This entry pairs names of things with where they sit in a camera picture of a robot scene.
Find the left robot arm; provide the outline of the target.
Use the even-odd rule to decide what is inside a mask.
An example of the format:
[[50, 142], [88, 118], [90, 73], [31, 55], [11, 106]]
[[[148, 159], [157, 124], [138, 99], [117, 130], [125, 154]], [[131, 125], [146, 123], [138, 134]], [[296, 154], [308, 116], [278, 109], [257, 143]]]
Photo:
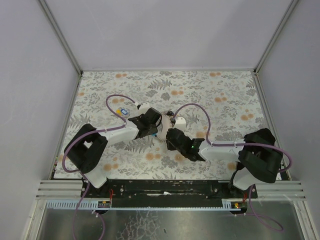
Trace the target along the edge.
[[141, 139], [158, 132], [157, 123], [162, 114], [150, 107], [145, 113], [131, 117], [123, 125], [96, 129], [91, 124], [83, 125], [64, 149], [64, 158], [68, 158], [76, 170], [98, 189], [107, 182], [104, 170], [99, 162], [108, 146], [120, 142]]

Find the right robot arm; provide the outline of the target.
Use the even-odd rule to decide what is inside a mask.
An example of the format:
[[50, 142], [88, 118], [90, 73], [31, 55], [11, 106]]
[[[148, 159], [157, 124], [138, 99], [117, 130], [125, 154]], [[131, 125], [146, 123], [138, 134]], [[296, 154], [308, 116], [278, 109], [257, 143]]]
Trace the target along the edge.
[[166, 134], [167, 149], [178, 151], [190, 161], [223, 160], [237, 162], [230, 184], [247, 190], [250, 186], [276, 182], [283, 153], [275, 148], [276, 139], [267, 128], [249, 133], [236, 141], [208, 143], [204, 138], [189, 138], [171, 128]]

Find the metal key organizer disc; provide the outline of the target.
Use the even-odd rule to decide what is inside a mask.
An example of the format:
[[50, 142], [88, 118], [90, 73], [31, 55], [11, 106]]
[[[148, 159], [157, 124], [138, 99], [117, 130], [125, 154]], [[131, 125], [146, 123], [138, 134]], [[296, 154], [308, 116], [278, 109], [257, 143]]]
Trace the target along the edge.
[[166, 141], [167, 132], [173, 127], [172, 118], [173, 117], [168, 114], [161, 115], [160, 126], [157, 128], [158, 132], [154, 135], [158, 141]]

